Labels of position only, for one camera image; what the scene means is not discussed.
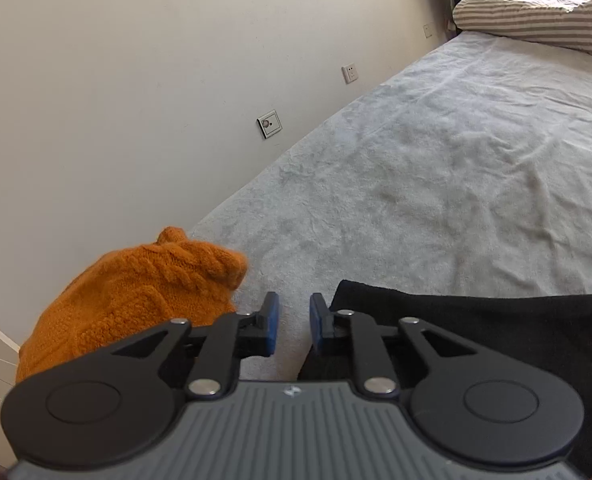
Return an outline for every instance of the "gray ribbed panel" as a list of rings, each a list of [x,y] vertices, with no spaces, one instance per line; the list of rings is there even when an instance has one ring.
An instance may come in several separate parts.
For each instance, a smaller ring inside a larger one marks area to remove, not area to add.
[[[356,397],[347,383],[239,383],[188,406],[162,442],[130,462],[92,472],[19,463],[11,480],[573,480],[556,464],[529,473],[473,470],[427,447],[392,404]]]

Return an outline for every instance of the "gray blanket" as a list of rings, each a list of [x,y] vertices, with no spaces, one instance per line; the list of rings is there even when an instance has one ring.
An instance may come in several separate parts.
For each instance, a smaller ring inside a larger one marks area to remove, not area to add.
[[[410,293],[592,293],[592,57],[466,32],[321,124],[192,236],[242,251],[234,300],[283,310],[295,377],[309,296],[356,280]]]

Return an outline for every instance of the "electrical outlet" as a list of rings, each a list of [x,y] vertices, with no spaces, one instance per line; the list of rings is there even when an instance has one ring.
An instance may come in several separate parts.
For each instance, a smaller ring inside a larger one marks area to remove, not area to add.
[[[258,126],[260,126],[260,130],[263,132],[263,136],[265,136],[265,139],[268,139],[273,134],[277,134],[282,130],[281,121],[278,118],[276,110],[272,110],[262,117],[258,117],[257,121]]]
[[[352,63],[351,65],[343,66],[343,76],[345,76],[345,82],[347,84],[356,81],[356,79],[358,79],[358,70],[356,70],[356,65]]]
[[[433,36],[433,22],[427,23],[423,25],[423,30],[425,31],[425,38],[431,38]]]

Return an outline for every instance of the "cable knit pattern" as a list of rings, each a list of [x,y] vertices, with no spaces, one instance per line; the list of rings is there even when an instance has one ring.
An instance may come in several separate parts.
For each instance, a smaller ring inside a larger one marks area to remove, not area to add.
[[[211,324],[234,311],[231,293],[246,272],[243,254],[177,227],[156,243],[105,254],[42,313],[20,348],[16,381],[172,317]]]

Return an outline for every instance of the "pillow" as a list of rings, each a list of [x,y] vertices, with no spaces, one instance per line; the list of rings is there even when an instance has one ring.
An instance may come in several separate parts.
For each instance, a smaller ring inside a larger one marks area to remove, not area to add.
[[[592,0],[461,0],[454,7],[454,22],[462,30],[592,55]]]

